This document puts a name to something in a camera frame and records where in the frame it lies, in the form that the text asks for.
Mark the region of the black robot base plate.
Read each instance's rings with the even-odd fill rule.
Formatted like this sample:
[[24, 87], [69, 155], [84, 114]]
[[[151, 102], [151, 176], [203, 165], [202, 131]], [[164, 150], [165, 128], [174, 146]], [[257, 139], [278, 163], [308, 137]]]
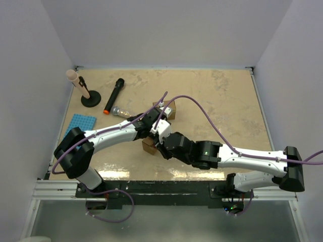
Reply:
[[208, 181], [126, 181], [107, 180], [104, 187], [92, 192], [77, 185], [76, 197], [94, 202], [107, 202], [108, 209], [122, 209], [134, 203], [137, 206], [207, 206], [241, 211], [252, 192], [227, 191], [224, 180]]

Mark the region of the small cardboard box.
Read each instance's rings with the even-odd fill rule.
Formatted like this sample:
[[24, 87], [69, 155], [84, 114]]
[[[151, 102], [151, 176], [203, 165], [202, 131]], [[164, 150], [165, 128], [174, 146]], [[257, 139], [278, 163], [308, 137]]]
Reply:
[[157, 152], [157, 149], [154, 145], [153, 139], [150, 137], [144, 138], [142, 140], [142, 148], [145, 152], [147, 152], [151, 155], [155, 155]]

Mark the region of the taped cardboard box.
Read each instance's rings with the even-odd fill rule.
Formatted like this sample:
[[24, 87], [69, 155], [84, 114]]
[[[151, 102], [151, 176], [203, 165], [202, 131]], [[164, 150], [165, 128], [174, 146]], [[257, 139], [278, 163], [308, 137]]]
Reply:
[[170, 102], [169, 100], [164, 101], [166, 103], [166, 105], [169, 103], [169, 107], [171, 107], [173, 109], [173, 114], [170, 116], [170, 119], [168, 120], [174, 120], [176, 117], [176, 104], [175, 101]]

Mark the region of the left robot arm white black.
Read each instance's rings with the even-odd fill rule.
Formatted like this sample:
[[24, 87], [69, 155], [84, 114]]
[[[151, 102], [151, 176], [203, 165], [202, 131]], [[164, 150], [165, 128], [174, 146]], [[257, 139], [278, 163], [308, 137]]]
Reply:
[[113, 145], [144, 139], [150, 135], [162, 108], [148, 112], [100, 130], [71, 129], [54, 151], [54, 156], [69, 179], [77, 179], [94, 198], [104, 194], [104, 181], [90, 162], [93, 154]]

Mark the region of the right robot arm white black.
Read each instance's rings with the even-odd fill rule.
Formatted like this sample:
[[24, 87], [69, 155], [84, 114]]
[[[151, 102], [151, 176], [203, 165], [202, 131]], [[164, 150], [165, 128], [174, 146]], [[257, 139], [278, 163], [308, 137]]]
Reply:
[[255, 188], [271, 186], [288, 192], [305, 190], [301, 157], [295, 147], [287, 146], [283, 151], [273, 152], [237, 149], [220, 142], [194, 142], [179, 132], [153, 141], [163, 158], [176, 158], [198, 169], [247, 169], [248, 173], [227, 176], [225, 193], [230, 198]]

